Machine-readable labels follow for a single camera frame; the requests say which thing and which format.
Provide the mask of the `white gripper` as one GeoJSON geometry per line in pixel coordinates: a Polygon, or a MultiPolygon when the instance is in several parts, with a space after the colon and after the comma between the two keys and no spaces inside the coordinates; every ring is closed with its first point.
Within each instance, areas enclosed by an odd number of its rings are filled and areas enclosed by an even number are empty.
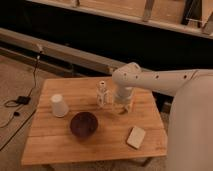
{"type": "Polygon", "coordinates": [[[132,87],[117,86],[114,92],[115,103],[112,105],[113,111],[117,114],[122,114],[124,110],[126,113],[130,113],[133,108],[133,103],[131,102],[132,96],[132,87]]]}

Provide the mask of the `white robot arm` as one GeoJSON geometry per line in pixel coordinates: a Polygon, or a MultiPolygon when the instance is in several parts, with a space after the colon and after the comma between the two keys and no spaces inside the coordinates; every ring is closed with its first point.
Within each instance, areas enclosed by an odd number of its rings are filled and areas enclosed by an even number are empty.
{"type": "Polygon", "coordinates": [[[129,100],[134,87],[173,98],[166,171],[213,171],[213,69],[144,72],[132,62],[112,79],[119,101],[129,100]]]}

